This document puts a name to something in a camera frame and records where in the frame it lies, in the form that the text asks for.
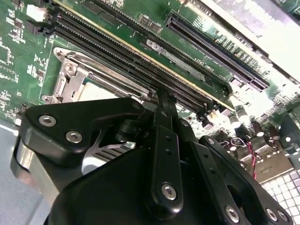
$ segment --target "black metal arm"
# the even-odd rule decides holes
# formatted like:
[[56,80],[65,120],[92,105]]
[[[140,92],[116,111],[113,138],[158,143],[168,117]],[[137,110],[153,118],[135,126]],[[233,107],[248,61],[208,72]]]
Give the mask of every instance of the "black metal arm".
[[[45,225],[292,225],[286,211],[212,137],[199,141],[157,93],[28,109],[11,167],[53,203]],[[85,155],[136,143],[83,176]]]

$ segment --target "silver screw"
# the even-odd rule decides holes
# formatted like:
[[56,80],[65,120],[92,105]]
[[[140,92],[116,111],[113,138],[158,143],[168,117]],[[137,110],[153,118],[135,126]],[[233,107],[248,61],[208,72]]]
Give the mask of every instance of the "silver screw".
[[212,140],[212,139],[208,139],[208,142],[210,143],[210,144],[215,144],[215,142]]
[[165,111],[161,111],[161,114],[163,114],[164,116],[168,116]]
[[53,127],[56,124],[56,119],[53,116],[42,115],[38,118],[40,124],[46,127]]
[[287,216],[282,211],[278,210],[277,212],[284,221],[288,222]]
[[234,223],[238,223],[240,221],[240,217],[238,215],[238,213],[233,209],[233,207],[231,207],[230,205],[227,205],[225,207],[225,212],[227,214],[227,216],[234,222]]
[[175,200],[177,197],[177,193],[175,189],[170,184],[163,184],[161,187],[161,191],[163,195],[169,200]]
[[69,75],[73,75],[76,72],[76,67],[71,64],[71,63],[66,63],[65,64],[65,71],[69,74]]
[[188,123],[187,121],[185,121],[185,120],[181,120],[181,123],[182,123],[184,126],[186,126],[186,127],[189,126],[189,123]]
[[134,102],[134,103],[132,104],[132,106],[133,106],[134,108],[136,108],[136,109],[140,109],[139,104],[137,104],[136,102]]
[[64,53],[61,51],[61,50],[59,50],[59,51],[55,51],[55,54],[58,56],[58,57],[62,57],[63,55],[64,55]]
[[66,139],[71,143],[77,144],[83,140],[83,137],[79,132],[71,130],[66,133]]
[[267,211],[269,217],[270,217],[273,221],[275,221],[275,222],[278,221],[277,216],[275,215],[275,213],[274,213],[272,210],[266,208],[266,211]]

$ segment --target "green circuit board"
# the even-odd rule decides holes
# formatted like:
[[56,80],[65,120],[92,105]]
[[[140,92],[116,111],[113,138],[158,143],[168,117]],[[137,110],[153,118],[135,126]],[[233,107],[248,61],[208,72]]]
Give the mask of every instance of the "green circuit board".
[[275,2],[281,6],[283,10],[290,14],[300,15],[300,2],[297,0],[275,0]]
[[[91,9],[88,9],[85,6],[86,1],[75,1],[75,0],[54,0],[58,4],[68,8],[73,13],[77,14],[82,19],[86,20],[88,23],[93,24],[104,32],[113,34],[114,36],[122,39],[129,46],[141,51],[145,55],[150,56],[152,59],[162,63],[166,66],[168,64],[168,59],[163,55],[158,54],[156,51],[149,50],[144,48],[144,45],[141,45],[141,35],[126,25],[112,25],[106,19],[101,17],[101,13],[96,15],[91,13]],[[218,27],[207,17],[200,17],[191,11],[189,8],[182,6],[177,0],[103,0],[107,2],[112,7],[118,9],[124,14],[128,15],[131,19],[140,23],[141,15],[146,16],[152,22],[158,24],[161,27],[159,33],[154,32],[157,36],[161,37],[163,40],[172,44],[175,48],[181,50],[190,58],[199,62],[199,66],[210,71],[216,77],[223,79],[229,82],[232,79],[232,74],[225,68],[219,66],[211,58],[199,52],[193,47],[193,45],[185,42],[180,36],[176,35],[174,32],[169,30],[166,27],[166,20],[170,12],[176,12],[187,21],[189,21],[196,29],[198,29],[203,34],[210,37],[215,43],[225,48],[229,53],[235,55],[238,59],[246,63],[253,70],[255,70],[264,80],[266,80],[270,86],[265,89],[262,93],[252,91],[247,87],[236,88],[235,85],[232,85],[235,96],[238,99],[238,105],[243,105],[247,110],[249,115],[252,115],[252,119],[255,119],[267,127],[270,125],[276,125],[280,122],[282,114],[287,110],[293,108],[299,102],[298,88],[292,84],[288,79],[286,79],[282,74],[277,70],[270,67],[263,59],[255,57],[258,60],[255,60],[253,52],[248,51],[250,46],[247,46],[247,51],[245,47],[242,47],[237,42],[232,41],[229,37],[218,30]],[[199,82],[196,79],[188,78],[189,81],[196,84],[198,87],[201,87],[202,90],[207,91],[215,97],[218,97],[218,88],[215,88],[214,92],[202,82]],[[219,98],[223,103],[225,99],[223,97]],[[214,125],[208,129],[202,129],[199,122],[196,120],[194,113],[183,109],[184,115],[187,117],[192,117],[191,120],[192,126],[197,130],[199,134],[214,134],[217,133],[222,127],[226,127],[227,132],[230,131],[230,126],[225,126],[225,123],[221,123],[220,126]]]
[[[124,24],[116,26],[106,19],[95,15],[83,6],[84,2],[64,0],[63,3],[60,3],[57,1],[57,3],[69,8],[72,12],[102,31],[111,34],[123,43],[197,85],[201,90],[208,93],[210,97],[233,108],[229,97],[223,95],[218,85],[215,85],[209,79],[207,79],[207,82],[195,79],[189,73],[171,63],[165,56],[145,48],[141,44],[142,36],[139,33]],[[183,51],[198,62],[200,67],[206,69],[215,77],[228,82],[231,80],[232,75],[225,68],[220,67],[210,58],[201,54],[192,45],[176,37],[172,31],[165,27],[165,20],[171,10],[174,10],[184,18],[188,18],[198,30],[255,69],[270,83],[269,88],[262,93],[234,87],[233,90],[236,98],[240,101],[239,104],[245,107],[249,115],[261,121],[263,126],[278,124],[282,115],[299,102],[295,85],[279,72],[261,66],[240,47],[220,33],[214,27],[214,24],[197,16],[188,8],[181,6],[177,0],[110,0],[109,3],[112,7],[118,8],[137,22],[139,22],[141,15],[148,16],[151,21],[159,24],[161,27],[162,30],[157,33],[159,37]],[[53,49],[55,47],[63,47],[80,51],[76,46],[60,37],[45,37],[28,32],[24,26],[26,20],[30,19],[26,15],[28,4],[35,4],[35,2],[24,0],[17,7],[10,0],[0,0],[0,118],[10,122],[15,121],[16,114],[22,111],[25,105],[44,104],[41,97],[53,93],[61,66],[61,62],[53,54]],[[191,123],[197,136],[214,134],[220,129],[227,129],[224,123],[204,129],[196,120],[193,112],[180,106],[178,110],[180,116],[187,118]]]

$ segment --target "motherboard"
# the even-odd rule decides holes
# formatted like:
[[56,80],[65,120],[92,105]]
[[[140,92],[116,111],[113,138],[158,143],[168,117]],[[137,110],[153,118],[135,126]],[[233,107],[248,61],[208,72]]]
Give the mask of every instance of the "motherboard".
[[[164,89],[198,138],[245,148],[242,127],[256,143],[267,140],[259,162],[280,153],[268,141],[300,102],[299,77],[204,2],[0,0],[0,119],[18,126],[28,107],[43,104],[151,103]],[[297,0],[273,4],[299,19]],[[247,149],[232,156],[251,165]]]

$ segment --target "black connector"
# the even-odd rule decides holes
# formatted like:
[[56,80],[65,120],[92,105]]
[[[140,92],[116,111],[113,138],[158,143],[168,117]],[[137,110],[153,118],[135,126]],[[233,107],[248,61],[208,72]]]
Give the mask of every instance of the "black connector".
[[247,64],[215,44],[209,37],[197,31],[192,24],[175,12],[170,13],[166,26],[197,50],[226,68],[240,82],[248,84],[259,92],[270,86]]

